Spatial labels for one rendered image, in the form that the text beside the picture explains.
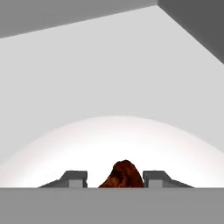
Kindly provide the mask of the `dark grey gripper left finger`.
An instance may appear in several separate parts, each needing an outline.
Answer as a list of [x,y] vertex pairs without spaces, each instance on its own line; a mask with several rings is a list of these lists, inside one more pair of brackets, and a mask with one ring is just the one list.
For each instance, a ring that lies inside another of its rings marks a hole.
[[87,188],[87,171],[66,171],[60,179],[42,185],[41,188]]

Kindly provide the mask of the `brown chicken drumstick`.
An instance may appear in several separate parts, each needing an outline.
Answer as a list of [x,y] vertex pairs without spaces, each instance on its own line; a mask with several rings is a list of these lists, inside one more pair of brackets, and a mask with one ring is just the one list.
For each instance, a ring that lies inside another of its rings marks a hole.
[[118,161],[107,179],[100,185],[100,188],[138,188],[143,187],[144,182],[137,168],[129,161]]

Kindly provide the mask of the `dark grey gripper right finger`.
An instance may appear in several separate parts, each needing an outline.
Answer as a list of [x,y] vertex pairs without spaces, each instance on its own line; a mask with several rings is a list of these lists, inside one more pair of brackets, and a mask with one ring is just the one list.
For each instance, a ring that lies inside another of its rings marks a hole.
[[190,185],[172,179],[165,171],[143,171],[143,184],[147,188],[191,188]]

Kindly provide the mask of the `white round plate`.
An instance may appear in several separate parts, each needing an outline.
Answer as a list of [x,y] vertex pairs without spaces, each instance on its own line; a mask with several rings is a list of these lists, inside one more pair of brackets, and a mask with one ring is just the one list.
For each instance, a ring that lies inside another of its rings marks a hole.
[[0,187],[38,187],[86,171],[97,187],[124,159],[194,187],[224,187],[224,152],[171,125],[133,116],[74,122],[29,143],[0,165]]

